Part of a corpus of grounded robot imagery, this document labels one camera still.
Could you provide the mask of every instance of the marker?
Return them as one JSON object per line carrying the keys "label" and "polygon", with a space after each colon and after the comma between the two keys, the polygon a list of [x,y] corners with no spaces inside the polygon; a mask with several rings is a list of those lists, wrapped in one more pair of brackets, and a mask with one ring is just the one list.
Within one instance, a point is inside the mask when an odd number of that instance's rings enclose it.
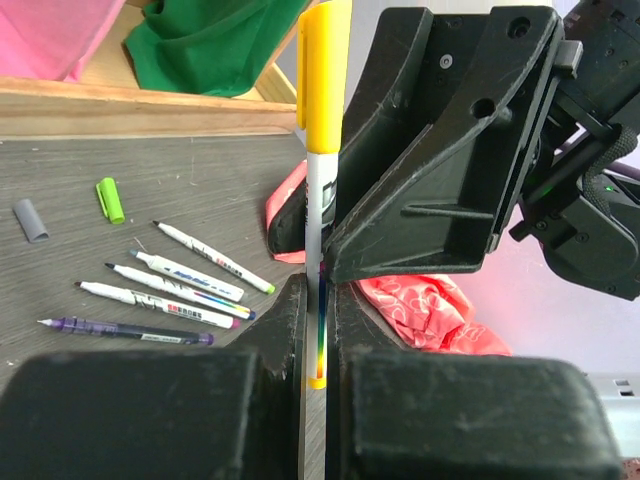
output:
{"label": "marker", "polygon": [[179,330],[126,325],[124,323],[90,322],[78,317],[38,320],[38,323],[63,333],[133,338],[135,340],[174,343],[176,345],[213,345],[213,335],[210,333],[181,332]]}
{"label": "marker", "polygon": [[298,20],[297,121],[307,144],[307,375],[313,389],[327,384],[322,240],[335,219],[351,8],[351,0],[332,0]]}
{"label": "marker", "polygon": [[105,266],[110,268],[116,273],[119,273],[129,280],[142,283],[147,287],[155,288],[161,292],[167,292],[176,297],[180,297],[189,302],[199,303],[214,310],[228,313],[234,317],[243,318],[245,320],[255,320],[256,312],[249,310],[247,307],[237,305],[235,303],[227,302],[221,298],[214,297],[207,293],[199,292],[193,288],[180,285],[178,283],[166,280],[158,275],[151,275],[147,272],[141,272],[135,268],[122,267],[120,265],[114,265],[113,263],[105,263]]}
{"label": "marker", "polygon": [[232,318],[220,313],[209,312],[207,310],[202,310],[201,308],[192,307],[191,305],[186,305],[184,303],[173,302],[154,295],[136,292],[135,290],[128,290],[125,288],[105,285],[104,283],[92,282],[76,282],[74,285],[86,290],[87,292],[91,292],[94,295],[111,298],[112,300],[118,300],[119,302],[128,303],[129,305],[138,305],[139,307],[148,308],[149,310],[160,310],[161,312],[168,313],[169,315],[188,318],[189,320],[196,320],[197,322],[215,325],[216,327],[238,328],[240,326],[240,320],[237,318]]}
{"label": "marker", "polygon": [[224,268],[228,272],[233,273],[236,277],[240,277],[242,280],[250,285],[253,285],[261,292],[272,294],[276,291],[276,287],[271,285],[269,282],[261,279],[257,275],[254,275],[246,268],[241,267],[229,257],[225,257],[217,250],[214,250],[210,246],[202,243],[200,240],[190,237],[177,228],[170,227],[169,225],[166,225],[164,223],[156,222],[155,220],[153,221],[153,223],[174,240],[177,240],[185,247],[190,248],[194,252],[202,255],[204,258],[211,260],[213,263]]}
{"label": "marker", "polygon": [[220,297],[228,298],[234,302],[239,301],[244,295],[244,290],[233,285],[229,285],[221,280],[217,280],[209,275],[200,273],[179,263],[168,260],[158,255],[147,255],[137,250],[129,250],[129,253],[142,260],[147,266],[167,277],[175,278],[181,282],[188,283],[194,287],[201,288],[207,292],[214,293]]}

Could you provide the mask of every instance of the wooden drawer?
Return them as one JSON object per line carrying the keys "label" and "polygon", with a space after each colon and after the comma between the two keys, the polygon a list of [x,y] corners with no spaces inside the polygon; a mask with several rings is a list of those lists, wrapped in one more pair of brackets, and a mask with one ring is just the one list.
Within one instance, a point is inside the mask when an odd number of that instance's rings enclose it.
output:
{"label": "wooden drawer", "polygon": [[[149,0],[127,0],[79,83],[0,77],[0,138],[289,133],[296,92],[274,62],[236,98],[138,87],[123,47]],[[273,59],[293,36],[293,30]]]}

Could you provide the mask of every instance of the power strip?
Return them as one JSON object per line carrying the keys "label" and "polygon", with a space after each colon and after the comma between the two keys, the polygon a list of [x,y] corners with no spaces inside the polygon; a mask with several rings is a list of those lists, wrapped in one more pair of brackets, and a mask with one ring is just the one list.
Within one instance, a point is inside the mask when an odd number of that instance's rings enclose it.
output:
{"label": "power strip", "polygon": [[587,374],[604,405],[623,458],[640,458],[640,375]]}

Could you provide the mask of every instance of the gray wooden table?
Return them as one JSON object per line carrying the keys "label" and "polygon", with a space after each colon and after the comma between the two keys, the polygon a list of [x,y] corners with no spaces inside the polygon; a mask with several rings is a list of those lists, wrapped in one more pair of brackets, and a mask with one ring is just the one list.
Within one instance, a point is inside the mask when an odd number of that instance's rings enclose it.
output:
{"label": "gray wooden table", "polygon": [[[151,342],[64,335],[36,320],[76,315],[199,332],[206,325],[120,304],[73,286],[95,281],[148,288],[109,271],[105,262],[144,265],[128,254],[146,250],[246,290],[243,304],[263,313],[274,296],[243,284],[151,224],[162,220],[220,250],[281,287],[299,266],[271,259],[264,241],[265,200],[303,158],[294,136],[154,140],[4,141],[0,144],[0,391],[29,357],[64,350],[176,348]],[[118,182],[127,216],[111,225],[95,185]],[[29,244],[11,210],[30,198],[51,235]],[[225,345],[240,330],[214,329]],[[324,393],[309,392],[307,478],[322,478]]]}

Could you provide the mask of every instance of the gray marker cap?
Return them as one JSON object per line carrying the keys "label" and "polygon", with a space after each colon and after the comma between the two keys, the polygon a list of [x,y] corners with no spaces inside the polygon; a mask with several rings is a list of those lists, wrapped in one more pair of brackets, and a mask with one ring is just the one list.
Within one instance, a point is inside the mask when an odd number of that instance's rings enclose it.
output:
{"label": "gray marker cap", "polygon": [[13,206],[13,213],[18,217],[18,221],[31,243],[44,242],[49,240],[49,232],[40,220],[40,215],[36,212],[33,203],[28,198],[20,200]]}

